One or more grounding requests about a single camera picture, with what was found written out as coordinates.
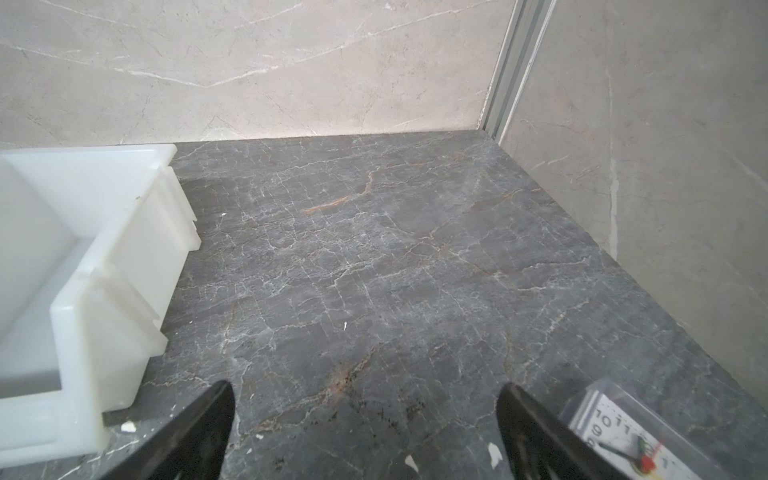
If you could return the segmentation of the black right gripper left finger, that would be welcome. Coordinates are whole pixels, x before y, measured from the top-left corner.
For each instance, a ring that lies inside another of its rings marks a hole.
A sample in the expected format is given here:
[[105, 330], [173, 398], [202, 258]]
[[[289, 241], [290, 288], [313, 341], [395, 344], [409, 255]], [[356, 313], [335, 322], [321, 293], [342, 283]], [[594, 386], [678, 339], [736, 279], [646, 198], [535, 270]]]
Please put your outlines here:
[[236, 413], [232, 384], [219, 380], [105, 479], [217, 479]]

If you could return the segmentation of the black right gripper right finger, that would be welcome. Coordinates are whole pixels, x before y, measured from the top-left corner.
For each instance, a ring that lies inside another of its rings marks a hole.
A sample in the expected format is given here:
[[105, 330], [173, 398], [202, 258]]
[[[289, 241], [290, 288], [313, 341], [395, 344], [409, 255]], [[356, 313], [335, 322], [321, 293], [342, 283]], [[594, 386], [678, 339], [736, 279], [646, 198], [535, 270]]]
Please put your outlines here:
[[495, 413], [516, 480], [626, 477], [515, 383], [502, 386]]

